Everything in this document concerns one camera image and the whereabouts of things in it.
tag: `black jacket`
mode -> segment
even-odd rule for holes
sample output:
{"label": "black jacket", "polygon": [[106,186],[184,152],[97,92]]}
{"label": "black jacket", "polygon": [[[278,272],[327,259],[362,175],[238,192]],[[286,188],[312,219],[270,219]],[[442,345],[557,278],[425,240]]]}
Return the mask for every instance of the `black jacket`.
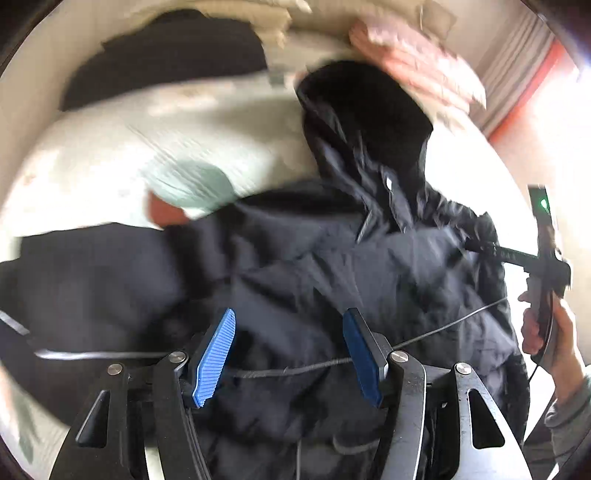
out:
{"label": "black jacket", "polygon": [[[490,217],[426,183],[432,126],[397,83],[344,61],[297,93],[321,180],[164,232],[113,224],[25,238],[4,265],[14,288],[0,308],[36,349],[171,351],[234,309],[225,371],[195,413],[215,478],[291,479],[296,458],[302,478],[363,478],[384,416],[361,396],[342,313],[357,307],[396,345],[506,296],[502,266],[462,249],[467,236],[497,240]],[[471,364],[523,440],[527,373],[506,301],[406,350],[437,367]],[[106,364],[86,365],[81,387]]]}

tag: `metal screw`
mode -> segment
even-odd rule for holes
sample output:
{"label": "metal screw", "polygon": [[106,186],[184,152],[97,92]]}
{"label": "metal screw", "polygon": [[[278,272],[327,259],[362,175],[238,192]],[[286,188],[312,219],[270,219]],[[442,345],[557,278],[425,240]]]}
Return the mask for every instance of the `metal screw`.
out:
{"label": "metal screw", "polygon": [[469,375],[472,373],[472,367],[462,362],[456,365],[456,370],[462,375]]}
{"label": "metal screw", "polygon": [[107,368],[107,373],[109,375],[119,375],[123,371],[123,365],[121,364],[111,364],[109,368]]}
{"label": "metal screw", "polygon": [[403,364],[404,362],[408,362],[408,355],[405,352],[400,350],[396,350],[390,354],[390,358],[399,364]]}
{"label": "metal screw", "polygon": [[184,362],[184,360],[187,358],[187,355],[185,355],[184,352],[173,352],[168,356],[168,360],[174,364],[179,364],[181,362]]}

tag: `hand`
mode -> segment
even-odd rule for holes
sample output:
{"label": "hand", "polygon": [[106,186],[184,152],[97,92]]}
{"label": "hand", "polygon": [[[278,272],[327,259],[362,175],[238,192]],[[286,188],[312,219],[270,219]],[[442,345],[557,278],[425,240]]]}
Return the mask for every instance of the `hand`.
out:
{"label": "hand", "polygon": [[[583,384],[585,371],[581,352],[577,347],[577,329],[574,314],[564,299],[554,295],[553,315],[558,326],[558,341],[550,375],[554,380],[556,398],[559,404],[566,402]],[[529,302],[528,293],[523,292],[519,301]],[[534,312],[526,309],[523,314],[523,351],[530,355],[537,354],[544,346],[540,327]]]}

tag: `beige fabric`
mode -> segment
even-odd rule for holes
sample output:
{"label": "beige fabric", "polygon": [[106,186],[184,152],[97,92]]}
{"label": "beige fabric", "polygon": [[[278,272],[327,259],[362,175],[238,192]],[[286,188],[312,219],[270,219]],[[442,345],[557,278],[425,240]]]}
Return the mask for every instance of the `beige fabric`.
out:
{"label": "beige fabric", "polygon": [[255,4],[244,0],[198,0],[189,5],[207,17],[234,18],[255,28],[287,30],[291,16],[285,8]]}
{"label": "beige fabric", "polygon": [[373,3],[383,5],[404,16],[409,22],[418,21],[420,6],[426,0],[373,0]]}
{"label": "beige fabric", "polygon": [[[311,12],[311,8],[306,0],[248,0],[253,4],[270,5],[272,7],[283,7],[283,8],[294,8],[303,12]],[[153,8],[159,9],[160,11],[167,11],[174,9],[175,5],[179,3],[190,3],[190,1],[178,0],[138,0],[127,9],[124,13],[124,17],[129,18],[140,12],[150,10]]]}
{"label": "beige fabric", "polygon": [[416,7],[423,1],[410,0],[408,4],[413,4],[412,8],[399,8],[407,2],[405,0],[308,0],[312,8],[311,15],[295,9],[289,9],[289,12],[293,20],[292,26],[298,30],[312,30],[334,37],[347,38],[355,21],[365,15],[380,17],[392,12],[400,13],[409,23],[418,26]]}
{"label": "beige fabric", "polygon": [[179,0],[146,8],[131,15],[128,18],[127,32],[140,30],[163,13],[182,8],[194,8],[207,17],[248,22],[264,44],[283,46],[285,31],[291,23],[289,12],[281,7],[246,0]]}
{"label": "beige fabric", "polygon": [[425,0],[419,10],[421,30],[439,40],[445,40],[456,24],[457,17],[433,0]]}
{"label": "beige fabric", "polygon": [[255,33],[263,45],[275,45],[280,48],[285,47],[285,31],[283,30],[255,28]]}

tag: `black clothing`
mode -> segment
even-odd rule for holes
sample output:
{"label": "black clothing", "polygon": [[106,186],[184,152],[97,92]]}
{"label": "black clothing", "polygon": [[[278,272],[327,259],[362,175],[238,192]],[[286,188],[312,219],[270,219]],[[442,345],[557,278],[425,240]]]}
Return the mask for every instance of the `black clothing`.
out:
{"label": "black clothing", "polygon": [[137,32],[103,43],[103,48],[72,77],[62,111],[159,83],[267,69],[261,42],[249,24],[206,18],[194,9],[161,15]]}
{"label": "black clothing", "polygon": [[[467,236],[497,241],[490,217],[426,183],[432,126],[395,81],[343,61],[297,93],[321,180],[164,232],[113,224],[25,238],[3,265],[15,288],[0,309],[35,348],[170,351],[234,309],[224,374],[195,412],[214,478],[291,479],[297,457],[302,478],[364,478],[373,450],[335,445],[375,439],[384,414],[345,360],[343,312],[357,307],[396,345],[506,296],[503,267],[462,249]],[[405,350],[437,367],[471,364],[523,440],[527,373],[506,301]]]}

